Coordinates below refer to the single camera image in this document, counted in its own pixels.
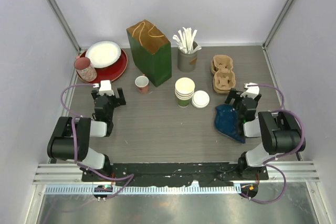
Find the stack of white lids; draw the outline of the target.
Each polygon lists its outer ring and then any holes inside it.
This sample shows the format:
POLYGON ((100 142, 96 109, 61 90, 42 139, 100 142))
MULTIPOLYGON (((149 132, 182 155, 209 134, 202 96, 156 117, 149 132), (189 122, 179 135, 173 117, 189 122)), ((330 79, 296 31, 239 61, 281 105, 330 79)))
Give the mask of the stack of white lids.
POLYGON ((209 104, 209 95, 203 91, 198 90, 194 93, 192 97, 192 105, 198 109, 207 107, 209 104))

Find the stack of green paper cups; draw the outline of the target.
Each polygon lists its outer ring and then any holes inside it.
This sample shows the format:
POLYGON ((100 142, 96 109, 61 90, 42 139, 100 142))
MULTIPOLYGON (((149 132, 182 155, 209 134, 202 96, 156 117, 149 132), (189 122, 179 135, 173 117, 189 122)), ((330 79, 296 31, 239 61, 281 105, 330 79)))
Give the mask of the stack of green paper cups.
POLYGON ((175 96, 178 106, 187 107, 194 95, 195 83, 187 77, 179 78, 175 83, 175 96))

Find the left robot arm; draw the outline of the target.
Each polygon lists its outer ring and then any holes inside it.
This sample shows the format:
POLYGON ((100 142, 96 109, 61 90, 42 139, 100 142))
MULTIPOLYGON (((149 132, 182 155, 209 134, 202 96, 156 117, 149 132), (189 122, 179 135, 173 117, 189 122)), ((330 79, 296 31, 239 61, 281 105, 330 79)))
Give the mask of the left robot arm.
POLYGON ((113 178, 113 168, 107 155, 98 153, 89 147, 91 137, 108 137, 111 135, 114 123, 115 108, 126 105, 122 88, 117 88, 115 94, 100 94, 91 91, 94 101, 94 113, 87 118, 61 116, 54 128, 47 145, 47 155, 51 159, 73 161, 80 169, 98 180, 118 181, 113 178))

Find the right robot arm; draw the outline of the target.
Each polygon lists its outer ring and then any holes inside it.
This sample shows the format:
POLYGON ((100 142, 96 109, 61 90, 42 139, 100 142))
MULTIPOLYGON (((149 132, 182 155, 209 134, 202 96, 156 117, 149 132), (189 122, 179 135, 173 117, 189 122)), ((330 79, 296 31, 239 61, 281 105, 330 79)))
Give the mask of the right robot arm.
POLYGON ((261 143, 243 152, 233 169, 242 179, 250 179, 270 161, 305 150, 305 133, 299 119, 284 109, 257 112, 261 94, 241 92, 234 88, 223 105, 216 108, 218 130, 244 144, 259 137, 261 143))

